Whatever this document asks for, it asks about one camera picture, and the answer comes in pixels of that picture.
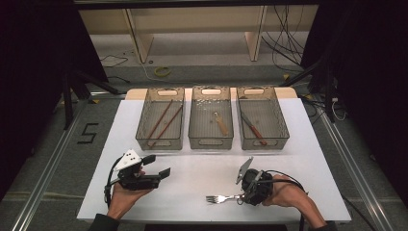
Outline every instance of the gray carpet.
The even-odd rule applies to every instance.
[[[152,81],[146,78],[141,67],[106,68],[108,76],[118,76],[131,81],[130,84],[110,78],[110,84],[119,90],[133,88],[149,88],[162,86],[191,87],[195,84],[218,84],[231,87],[239,85],[278,85],[283,81],[283,71],[271,66],[172,66],[171,74],[165,78],[154,77],[154,66],[147,66],[147,73],[151,78],[161,80]],[[300,82],[294,86],[296,91],[306,93],[306,85]],[[91,91],[101,91],[100,88],[89,85]],[[115,112],[120,103],[118,98],[101,97],[97,104],[89,103],[81,115],[78,125],[70,139],[68,147],[58,165],[58,168],[47,188],[46,194],[30,223],[29,230],[86,230],[87,223],[76,219],[90,179],[96,168],[105,140],[109,134]],[[305,109],[312,115],[314,109],[305,104]],[[325,129],[319,115],[312,116],[311,122],[319,140],[319,144],[340,192],[347,197],[372,223],[370,214],[361,196],[357,192],[342,158]],[[81,141],[90,141],[90,137],[82,136],[87,124],[87,131],[96,133],[92,143],[81,144]],[[336,125],[352,150],[354,158],[359,163],[372,189],[382,203],[395,230],[406,230],[408,227],[408,213],[405,206],[398,199],[393,188],[382,173],[375,161],[370,158],[370,150],[366,147],[352,118],[336,121]],[[58,105],[56,112],[50,119],[38,143],[35,155],[29,158],[15,179],[8,195],[0,203],[0,230],[10,230],[24,205],[28,193],[34,188],[42,170],[46,166],[64,128],[64,106]],[[352,209],[349,209],[353,221],[339,224],[339,230],[369,230],[362,218]],[[298,230],[297,224],[288,225],[289,230]],[[143,225],[122,224],[119,230],[143,230]]]

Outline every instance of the white table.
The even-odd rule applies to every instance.
[[[291,137],[283,150],[270,151],[241,150],[235,100],[232,101],[232,149],[191,150],[188,139],[191,102],[186,99],[183,149],[156,151],[156,162],[143,167],[147,174],[156,174],[171,167],[170,176],[162,180],[159,189],[139,200],[122,220],[139,223],[298,222],[300,213],[294,208],[238,205],[234,200],[223,204],[206,202],[206,195],[241,193],[241,185],[236,185],[235,181],[239,167],[249,156],[254,156],[251,168],[279,170],[297,179],[315,200],[326,220],[351,220],[300,99],[279,99]],[[112,164],[125,151],[133,148],[141,156],[153,154],[142,151],[135,140],[142,105],[142,100],[123,100],[120,103],[78,219],[92,221],[96,213],[107,213],[103,189]]]

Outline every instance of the gray floor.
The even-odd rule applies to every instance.
[[[297,33],[296,38],[304,44],[307,33]],[[92,40],[101,59],[108,55],[127,58],[125,63],[115,67],[108,66],[118,64],[123,59],[110,57],[102,62],[106,66],[108,76],[117,76],[130,81],[126,83],[115,77],[110,78],[110,84],[119,90],[153,86],[190,87],[195,84],[222,84],[231,87],[278,85],[283,82],[285,73],[290,73],[291,76],[296,74],[295,71],[277,68],[272,61],[274,58],[272,52],[264,42],[259,60],[251,62],[241,33],[157,35],[148,58],[152,64],[146,63],[144,66],[136,62],[133,44],[126,36],[94,36]],[[283,57],[277,57],[276,61],[285,68],[299,69]],[[153,70],[157,66],[169,66],[170,75],[154,76]],[[298,94],[308,93],[306,87],[309,79],[306,78],[293,86]],[[89,89],[92,92],[103,91],[93,85],[89,85]],[[28,230],[86,230],[89,226],[76,219],[76,215],[122,98],[110,94],[96,94],[92,99],[97,99],[97,103],[88,102],[78,117],[77,126],[70,136],[46,193],[35,210]],[[311,116],[310,121],[341,194],[374,224],[362,196],[344,166],[338,148],[323,123],[324,115],[319,116],[319,113],[313,115],[315,109],[308,104],[305,104],[305,110]],[[97,123],[87,130],[96,133],[96,136],[93,143],[80,144],[79,141],[89,141],[89,137],[82,136],[87,123]],[[364,144],[353,119],[350,117],[345,120],[336,119],[336,126],[394,230],[408,230],[407,208],[380,167],[370,158],[370,150]],[[40,179],[63,133],[64,105],[59,104],[44,129],[41,142],[35,148],[35,155],[26,161],[8,194],[0,203],[2,218],[0,230],[13,229],[15,220]],[[347,208],[352,216],[352,222],[339,224],[339,230],[370,230],[351,206],[347,205]],[[288,228],[298,230],[297,224],[289,224]],[[119,230],[143,230],[143,225],[122,224]]]

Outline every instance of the sleeve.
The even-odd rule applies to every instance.
[[[88,231],[115,231],[119,221],[105,215],[97,214]]]
[[[327,221],[327,225],[317,229],[309,228],[309,231],[337,231],[337,226],[334,221]]]

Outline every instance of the stand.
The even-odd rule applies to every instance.
[[[64,108],[65,108],[65,127],[66,130],[68,126],[71,124],[74,116],[72,110],[72,98],[70,89],[73,89],[79,99],[89,99],[90,92],[85,85],[84,81],[88,81],[90,83],[95,84],[97,87],[107,90],[112,94],[126,94],[125,91],[117,90],[96,78],[88,75],[87,73],[73,69],[72,71],[68,71],[63,76],[63,93],[64,93]]]
[[[309,92],[317,93],[321,88],[325,87],[324,110],[331,122],[335,121],[333,117],[334,112],[331,110],[334,88],[333,63],[339,59],[342,52],[346,51],[346,45],[350,40],[351,34],[348,31],[352,30],[355,25],[358,24],[355,21],[350,21],[349,19],[352,15],[358,13],[358,7],[362,5],[364,4],[360,2],[358,3],[358,1],[355,0],[352,1],[344,11],[343,16],[336,26],[336,30],[334,30],[333,36],[320,59],[307,67],[303,72],[294,76],[290,81],[280,85],[280,87],[289,87],[290,85],[313,73],[313,78],[308,85]]]

